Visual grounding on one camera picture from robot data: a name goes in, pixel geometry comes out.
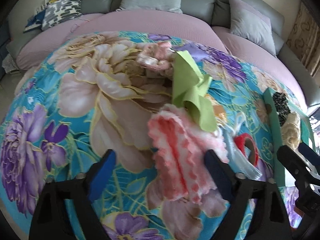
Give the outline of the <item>black white leopard scrunchie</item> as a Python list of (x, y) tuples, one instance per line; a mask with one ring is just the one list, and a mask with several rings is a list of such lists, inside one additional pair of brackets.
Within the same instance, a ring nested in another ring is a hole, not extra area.
[(278, 115), (280, 126), (282, 127), (287, 121), (287, 117), (291, 113), (291, 110), (288, 106), (289, 101), (286, 97), (286, 94), (280, 92), (275, 92), (272, 95), (272, 99), (276, 107), (276, 113)]

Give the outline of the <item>lime green cloth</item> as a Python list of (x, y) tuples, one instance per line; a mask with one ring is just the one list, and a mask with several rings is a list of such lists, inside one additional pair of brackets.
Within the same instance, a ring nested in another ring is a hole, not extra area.
[(212, 77), (203, 74), (188, 51), (177, 51), (173, 64), (172, 104), (187, 111), (205, 132), (215, 132), (217, 122), (212, 103), (206, 98)]

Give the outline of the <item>beige patterned curtain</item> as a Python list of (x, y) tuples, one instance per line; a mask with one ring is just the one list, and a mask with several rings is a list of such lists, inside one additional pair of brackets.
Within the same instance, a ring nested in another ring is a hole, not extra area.
[(303, 3), (286, 44), (315, 77), (319, 72), (319, 24)]

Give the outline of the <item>floral blue purple blanket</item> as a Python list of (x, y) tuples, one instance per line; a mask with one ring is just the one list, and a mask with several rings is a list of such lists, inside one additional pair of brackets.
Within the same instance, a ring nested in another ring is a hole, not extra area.
[(74, 206), (84, 194), (69, 185), (63, 210), (49, 205), (31, 227), (47, 182), (78, 182), (107, 150), (116, 165), (99, 199), (91, 203), (98, 224), (111, 239), (210, 239), (229, 203), (217, 187), (200, 204), (164, 197), (155, 166), (156, 148), (148, 122), (172, 104), (171, 77), (137, 63), (145, 45), (169, 41), (188, 51), (200, 71), (212, 77), (206, 98), (217, 130), (246, 117), (240, 133), (251, 135), (259, 152), (260, 180), (273, 175), (273, 138), (263, 93), (285, 93), (305, 111), (277, 77), (228, 52), (174, 36), (150, 33), (92, 33), (75, 37), (26, 72), (1, 122), (1, 213), (18, 239), (85, 239)]

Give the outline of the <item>black white patterned pillow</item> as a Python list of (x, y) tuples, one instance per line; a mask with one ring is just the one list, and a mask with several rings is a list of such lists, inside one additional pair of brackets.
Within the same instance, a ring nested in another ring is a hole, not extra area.
[(82, 0), (58, 0), (50, 3), (42, 21), (42, 31), (82, 15)]

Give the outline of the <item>blue book on sofa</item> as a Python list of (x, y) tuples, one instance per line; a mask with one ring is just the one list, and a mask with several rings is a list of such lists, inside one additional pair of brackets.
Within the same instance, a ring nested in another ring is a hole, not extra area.
[(29, 18), (29, 20), (28, 20), (27, 25), (24, 28), (23, 33), (27, 33), (27, 32), (33, 31), (33, 30), (37, 30), (37, 29), (41, 29), (45, 14), (46, 14), (46, 9), (37, 13), (34, 16), (31, 16), (31, 18)]

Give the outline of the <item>red tape roll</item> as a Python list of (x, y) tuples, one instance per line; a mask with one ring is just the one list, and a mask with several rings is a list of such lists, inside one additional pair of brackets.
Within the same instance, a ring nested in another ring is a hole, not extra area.
[(234, 137), (233, 140), (241, 153), (253, 166), (256, 167), (259, 160), (259, 152), (251, 135), (249, 135), (248, 133), (242, 133)]

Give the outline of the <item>grey pink right throw pillow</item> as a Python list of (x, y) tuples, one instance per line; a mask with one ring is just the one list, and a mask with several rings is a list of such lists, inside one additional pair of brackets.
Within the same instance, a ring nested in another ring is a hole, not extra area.
[(276, 56), (271, 20), (242, 0), (228, 1), (231, 34), (245, 38)]

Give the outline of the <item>cream lace scrunchie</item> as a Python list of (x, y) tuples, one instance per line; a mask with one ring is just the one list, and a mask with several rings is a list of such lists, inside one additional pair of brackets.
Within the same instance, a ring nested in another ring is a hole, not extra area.
[(295, 151), (300, 144), (300, 116), (297, 112), (292, 112), (287, 117), (287, 121), (281, 127), (281, 138), (284, 145)]

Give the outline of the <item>teal shallow cardboard tray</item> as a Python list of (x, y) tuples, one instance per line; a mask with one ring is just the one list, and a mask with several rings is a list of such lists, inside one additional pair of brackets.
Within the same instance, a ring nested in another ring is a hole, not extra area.
[(263, 99), (273, 138), (274, 179), (279, 187), (293, 187), (295, 178), (278, 160), (277, 152), (281, 146), (289, 146), (313, 172), (316, 172), (311, 161), (298, 149), (302, 142), (306, 143), (307, 148), (315, 149), (309, 118), (288, 99), (286, 94), (278, 93), (272, 88), (265, 90)]

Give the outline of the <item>grey sofa with pink cover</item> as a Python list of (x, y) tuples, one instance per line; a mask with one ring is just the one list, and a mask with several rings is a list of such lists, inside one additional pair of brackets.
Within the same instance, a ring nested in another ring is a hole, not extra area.
[(159, 40), (172, 35), (212, 46), (254, 64), (277, 77), (304, 107), (319, 106), (319, 86), (281, 39), (284, 16), (263, 0), (241, 0), (271, 21), (276, 54), (230, 31), (228, 0), (181, 0), (181, 14), (159, 10), (121, 11), (121, 0), (82, 0), (81, 16), (47, 30), (24, 31), (27, 16), (43, 0), (19, 0), (9, 14), (11, 42), (7, 50), (21, 70), (37, 66), (74, 36), (95, 31), (141, 31)]

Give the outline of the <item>pink fluffy towel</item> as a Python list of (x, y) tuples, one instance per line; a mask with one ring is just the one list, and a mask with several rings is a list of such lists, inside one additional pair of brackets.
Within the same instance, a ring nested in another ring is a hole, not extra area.
[(185, 109), (171, 104), (152, 115), (148, 129), (157, 150), (154, 160), (164, 197), (200, 204), (204, 195), (216, 189), (204, 165), (205, 153), (213, 150), (223, 163), (229, 162), (221, 129), (203, 131)]

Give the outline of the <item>pink satin scrunchie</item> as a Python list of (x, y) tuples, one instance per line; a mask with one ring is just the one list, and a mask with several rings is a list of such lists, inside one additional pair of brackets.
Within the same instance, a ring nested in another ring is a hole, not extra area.
[(149, 43), (137, 55), (136, 61), (143, 68), (162, 76), (171, 77), (174, 72), (175, 52), (169, 41)]

